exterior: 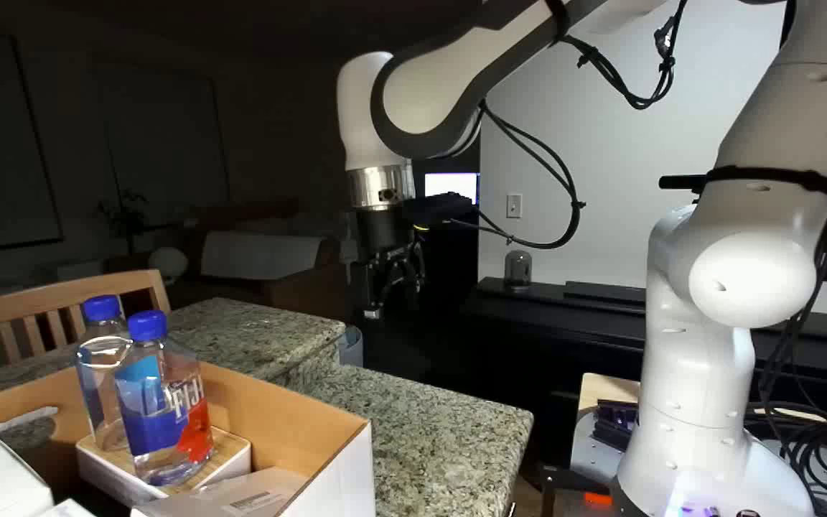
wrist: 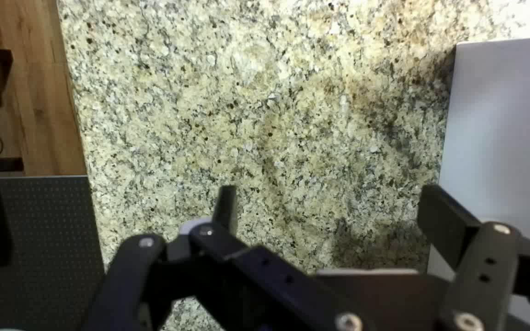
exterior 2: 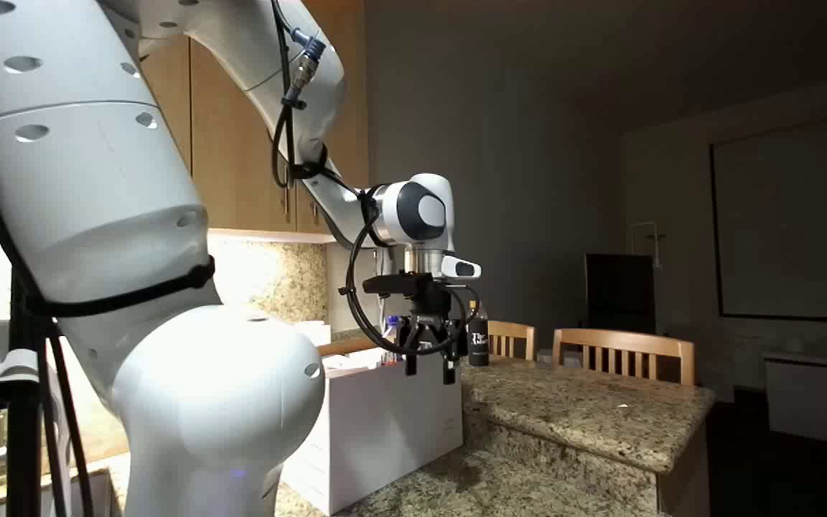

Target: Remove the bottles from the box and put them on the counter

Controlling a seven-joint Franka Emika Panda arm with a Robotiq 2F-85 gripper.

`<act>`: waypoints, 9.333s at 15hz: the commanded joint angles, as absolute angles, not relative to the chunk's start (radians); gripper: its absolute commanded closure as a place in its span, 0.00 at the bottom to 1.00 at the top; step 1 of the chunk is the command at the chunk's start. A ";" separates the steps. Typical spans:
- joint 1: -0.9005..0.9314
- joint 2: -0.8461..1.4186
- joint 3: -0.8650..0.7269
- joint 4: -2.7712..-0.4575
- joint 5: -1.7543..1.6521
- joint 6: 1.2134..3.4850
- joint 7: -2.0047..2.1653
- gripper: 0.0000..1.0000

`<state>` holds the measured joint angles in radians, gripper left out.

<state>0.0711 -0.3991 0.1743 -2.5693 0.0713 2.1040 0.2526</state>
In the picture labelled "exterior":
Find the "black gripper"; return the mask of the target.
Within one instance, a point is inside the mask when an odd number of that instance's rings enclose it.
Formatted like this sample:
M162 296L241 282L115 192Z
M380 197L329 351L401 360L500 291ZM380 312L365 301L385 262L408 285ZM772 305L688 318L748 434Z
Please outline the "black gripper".
M412 213L403 207L360 210L357 229L353 294L360 309L382 317L395 291L403 291L415 301L425 282L425 259Z

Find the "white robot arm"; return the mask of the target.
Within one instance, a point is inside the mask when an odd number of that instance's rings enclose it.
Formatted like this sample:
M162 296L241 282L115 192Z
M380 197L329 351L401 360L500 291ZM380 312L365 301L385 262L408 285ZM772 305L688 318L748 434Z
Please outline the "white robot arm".
M632 0L530 0L500 19L403 52L360 52L336 75L336 116L363 262L412 249L401 210L415 163L472 141L481 103L556 44L579 44ZM827 0L790 0L788 34L689 207L649 233L637 429L619 462L636 517L817 517L797 469L748 429L752 334L810 307L827 236Z

